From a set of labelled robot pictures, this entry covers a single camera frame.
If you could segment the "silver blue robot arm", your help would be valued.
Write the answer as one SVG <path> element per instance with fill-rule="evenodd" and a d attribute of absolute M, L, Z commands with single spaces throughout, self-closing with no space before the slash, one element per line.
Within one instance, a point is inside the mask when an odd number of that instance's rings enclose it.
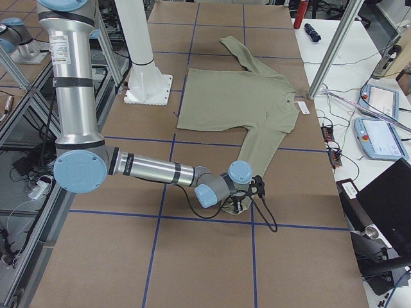
<path fill-rule="evenodd" d="M 109 175 L 121 174 L 188 186 L 204 208 L 232 201 L 242 208 L 245 198 L 262 196 L 264 183 L 249 163 L 233 162 L 226 173 L 123 151 L 106 144 L 98 131 L 89 37 L 95 29 L 96 1 L 39 1 L 39 22 L 49 35 L 53 87 L 57 95 L 60 137 L 53 174 L 72 193 L 89 193 Z"/>

